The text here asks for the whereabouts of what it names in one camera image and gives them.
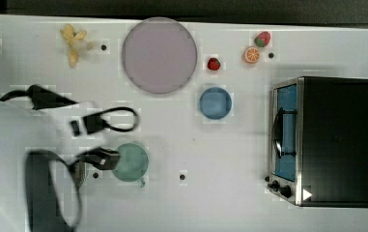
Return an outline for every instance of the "banana peel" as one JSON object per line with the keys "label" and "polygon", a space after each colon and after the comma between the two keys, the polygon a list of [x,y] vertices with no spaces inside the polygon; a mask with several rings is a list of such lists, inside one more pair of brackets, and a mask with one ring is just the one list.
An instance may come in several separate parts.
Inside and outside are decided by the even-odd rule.
{"label": "banana peel", "polygon": [[69,63],[70,66],[73,68],[76,63],[78,62],[78,49],[80,47],[84,47],[82,45],[79,45],[80,43],[86,44],[85,47],[89,50],[94,47],[94,43],[84,42],[85,37],[87,36],[87,31],[81,30],[79,32],[76,32],[74,27],[72,27],[71,24],[66,24],[64,29],[60,30],[61,36],[66,41],[66,44],[69,45]]}

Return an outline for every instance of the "round plate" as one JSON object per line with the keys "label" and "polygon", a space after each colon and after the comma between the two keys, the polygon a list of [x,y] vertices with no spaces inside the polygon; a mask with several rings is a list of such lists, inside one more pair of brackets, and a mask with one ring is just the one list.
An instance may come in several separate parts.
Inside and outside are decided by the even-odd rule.
{"label": "round plate", "polygon": [[209,119],[222,119],[232,108],[231,96],[226,90],[212,87],[206,90],[200,99],[201,112]]}
{"label": "round plate", "polygon": [[179,22],[149,18],[126,37],[123,65],[129,79],[141,89],[166,94],[182,88],[196,68],[196,44]]}

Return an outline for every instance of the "oven door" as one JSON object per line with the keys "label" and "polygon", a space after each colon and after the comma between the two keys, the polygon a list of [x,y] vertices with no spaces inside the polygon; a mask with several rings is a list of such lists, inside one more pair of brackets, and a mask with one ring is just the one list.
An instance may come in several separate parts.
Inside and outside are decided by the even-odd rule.
{"label": "oven door", "polygon": [[299,205],[301,199],[298,162],[300,81],[294,79],[273,87],[271,127],[271,175],[269,189],[283,199]]}

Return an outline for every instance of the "red fruit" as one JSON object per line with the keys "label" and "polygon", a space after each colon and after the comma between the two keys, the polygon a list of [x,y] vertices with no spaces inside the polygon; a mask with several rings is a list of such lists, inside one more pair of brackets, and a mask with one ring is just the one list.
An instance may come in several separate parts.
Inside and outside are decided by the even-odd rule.
{"label": "red fruit", "polygon": [[220,68],[220,62],[216,58],[211,58],[208,61],[208,69],[212,71],[217,71]]}
{"label": "red fruit", "polygon": [[265,47],[269,44],[269,42],[270,42],[269,32],[262,32],[255,39],[255,44],[259,47]]}

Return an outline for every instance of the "oven window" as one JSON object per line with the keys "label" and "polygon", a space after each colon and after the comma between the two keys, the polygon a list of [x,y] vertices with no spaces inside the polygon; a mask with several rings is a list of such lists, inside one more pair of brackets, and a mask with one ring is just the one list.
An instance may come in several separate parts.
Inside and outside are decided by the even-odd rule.
{"label": "oven window", "polygon": [[297,86],[291,85],[277,89],[277,112],[283,110],[281,150],[275,156],[274,174],[289,181],[296,175],[296,119]]}

